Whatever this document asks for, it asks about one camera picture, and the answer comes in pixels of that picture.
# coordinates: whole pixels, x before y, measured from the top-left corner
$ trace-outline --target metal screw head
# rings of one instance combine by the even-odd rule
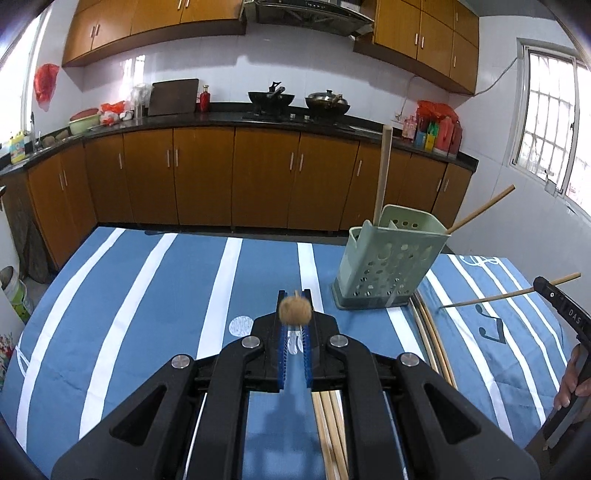
[[[188,355],[177,355],[170,362],[174,368],[187,368],[191,359]]]
[[[330,337],[330,344],[336,347],[343,347],[349,344],[349,339],[345,335],[333,335]]]
[[[249,335],[248,337],[244,337],[242,339],[242,346],[244,348],[256,348],[261,344],[259,337],[255,337],[254,335]]]
[[[400,361],[407,367],[416,367],[418,365],[418,357],[414,353],[403,353],[400,355]]]

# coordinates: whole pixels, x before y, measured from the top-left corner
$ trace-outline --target red bottle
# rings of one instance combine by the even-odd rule
[[[209,85],[203,85],[203,92],[199,95],[199,111],[201,113],[209,112],[209,101],[211,94],[207,91]]]

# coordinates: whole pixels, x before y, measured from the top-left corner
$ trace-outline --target blue striped tablecloth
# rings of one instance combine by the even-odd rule
[[[56,460],[178,353],[214,355],[273,312],[280,289],[381,355],[425,358],[405,308],[343,312],[330,293],[343,247],[98,228],[57,276],[22,334],[0,411],[49,476]],[[525,446],[551,410],[570,346],[536,295],[439,309],[527,286],[506,259],[440,255],[420,292],[459,390]],[[496,317],[505,327],[496,327]],[[297,338],[281,394],[251,396],[243,478],[324,479]]]

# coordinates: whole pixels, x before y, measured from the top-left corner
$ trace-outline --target paint bucket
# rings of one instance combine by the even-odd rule
[[[33,301],[27,295],[27,286],[10,265],[0,270],[0,283],[12,308],[26,324],[33,313]]]

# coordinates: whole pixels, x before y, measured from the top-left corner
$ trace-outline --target white stripe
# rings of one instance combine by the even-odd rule
[[[242,238],[228,238],[224,248],[212,294],[209,297],[203,329],[199,338],[196,359],[217,355],[222,350],[223,333],[226,329],[230,296],[234,286],[234,277],[238,266],[238,257],[242,248]]]
[[[470,285],[470,288],[476,294],[476,296],[479,299],[485,298],[485,295],[482,293],[478,285],[476,285],[474,279],[466,272],[466,270],[458,261],[458,259],[454,255],[451,255],[449,258],[457,268],[458,272],[462,275],[462,277],[464,277],[464,280],[466,280],[468,285]],[[488,315],[495,318],[499,317],[494,311],[494,309],[491,307],[490,303],[484,302],[482,306],[488,312]],[[505,332],[505,339],[507,340],[507,345],[509,345],[509,348],[511,348],[513,355],[515,355],[515,358],[519,362],[521,370],[523,371],[525,383],[527,384],[527,387],[530,389],[531,398],[534,401],[535,409],[540,419],[540,425],[542,425],[546,420],[546,414],[544,413],[544,407],[542,406],[542,402],[540,401],[540,396],[538,395],[538,389],[535,386],[535,381],[533,375],[531,374],[530,366],[527,364],[527,361],[525,360],[523,353],[521,353],[521,351],[519,350],[517,343],[515,343],[515,340],[513,340],[513,336],[511,335],[509,328],[507,327],[507,325],[505,325],[504,322],[503,331]]]
[[[301,289],[310,289],[312,293],[312,305],[314,310],[324,313],[322,295],[320,294],[320,283],[318,271],[314,260],[314,248],[312,244],[297,244],[297,255],[300,262]]]
[[[499,265],[501,266],[501,268],[503,270],[505,270],[505,273],[508,275],[508,277],[511,279],[511,281],[515,284],[515,287],[517,288],[517,290],[523,290],[524,288],[519,284],[517,279],[513,276],[513,274],[505,266],[503,261],[500,258],[495,257],[495,259],[499,261]],[[558,347],[558,351],[560,352],[560,356],[562,358],[562,361],[564,362],[564,366],[566,366],[567,360],[566,360],[566,357],[564,356],[562,346],[560,345],[560,340],[558,340],[558,335],[556,335],[556,331],[550,326],[548,320],[546,320],[546,318],[544,317],[544,315],[542,314],[540,309],[537,307],[537,305],[530,298],[530,295],[526,294],[526,295],[522,295],[522,297],[527,300],[527,302],[531,305],[531,307],[534,309],[534,311],[538,314],[538,317],[540,317],[540,320],[542,320],[544,325],[546,325],[546,328],[550,332],[550,335],[552,335],[554,337],[554,341],[556,342],[556,347]]]
[[[441,305],[449,305],[450,303],[453,303],[449,299],[449,296],[447,295],[447,293],[439,283],[439,280],[431,270],[427,272],[426,278],[431,284],[437,296],[439,297]],[[482,352],[478,348],[478,344],[476,343],[476,340],[474,339],[472,332],[466,325],[466,322],[464,322],[464,320],[462,319],[461,315],[457,311],[457,308],[450,307],[446,309],[446,312],[452,319],[452,322],[456,326],[458,332],[460,332],[460,335],[462,336],[462,339],[464,340],[464,343],[466,344],[466,347],[468,348],[468,351],[470,352],[470,355],[472,356],[472,359],[474,360],[474,363],[476,364],[476,367],[480,372],[480,376],[484,381],[484,385],[488,390],[488,394],[491,396],[492,408],[495,411],[495,416],[497,423],[499,424],[499,428],[503,432],[505,432],[510,438],[513,438],[513,433],[511,432],[511,425],[509,424],[509,418],[507,418],[507,412],[505,411],[505,404],[503,403],[501,397],[499,385],[496,383],[495,377],[492,376],[491,369],[488,367],[484,355],[482,355]]]
[[[125,232],[124,228],[116,228],[107,240],[96,250],[94,254],[80,267],[80,269],[74,274],[74,276],[68,280],[68,283],[64,289],[60,292],[56,302],[53,304],[45,325],[39,334],[33,353],[31,354],[31,361],[27,368],[27,374],[22,385],[21,399],[18,404],[17,414],[17,434],[16,438],[18,443],[25,452],[27,451],[27,424],[29,420],[29,406],[31,404],[31,396],[33,395],[33,389],[35,388],[35,382],[37,381],[37,375],[41,369],[41,363],[47,352],[49,342],[56,332],[58,325],[61,322],[66,309],[70,306],[70,302],[74,298],[74,295],[84,282],[87,275],[90,273],[92,268],[102,258],[102,256],[109,251],[109,248],[113,246],[115,241]]]
[[[396,335],[398,336],[398,340],[402,344],[402,349],[405,352],[412,352],[416,353],[421,360],[425,361],[423,357],[423,352],[418,345],[417,338],[414,336],[413,331],[402,312],[402,308],[400,307],[390,307],[387,308],[386,311],[388,312],[388,316],[390,317],[390,322],[392,322],[392,326],[394,330],[396,330]]]
[[[481,267],[487,273],[487,275],[492,279],[492,281],[495,282],[495,285],[499,289],[499,291],[502,294],[507,293],[507,291],[505,290],[505,288],[503,287],[503,285],[501,284],[499,279],[494,275],[493,272],[491,272],[491,269],[488,268],[486,266],[486,264],[484,264],[484,263],[481,265]],[[534,342],[536,342],[538,344],[538,346],[540,347],[540,350],[542,350],[542,355],[544,356],[546,366],[548,367],[548,372],[550,373],[550,377],[552,378],[552,382],[554,383],[554,388],[556,389],[556,391],[558,391],[560,384],[558,383],[558,379],[556,378],[556,373],[554,373],[554,368],[552,368],[552,364],[550,363],[550,358],[548,357],[548,352],[546,351],[546,346],[544,345],[544,342],[542,342],[542,340],[540,339],[538,334],[532,328],[530,321],[525,317],[525,315],[523,314],[521,309],[515,304],[513,299],[507,299],[507,302],[509,303],[509,305],[511,305],[511,307],[513,307],[513,310],[515,310],[517,312],[517,315],[519,315],[519,318],[524,323],[525,327],[529,330],[530,335],[533,337]]]
[[[109,328],[109,332],[107,332],[105,340],[103,340],[103,344],[100,347],[95,368],[92,371],[90,385],[84,401],[84,408],[82,409],[82,416],[80,417],[79,438],[82,438],[91,431],[103,416],[105,397],[109,389],[109,383],[111,382],[111,376],[113,375],[113,369],[123,339],[127,334],[131,321],[134,319],[140,302],[144,298],[148,286],[162,263],[164,254],[168,251],[176,236],[176,233],[165,233],[158,244],[152,249],[113,319],[111,328]]]

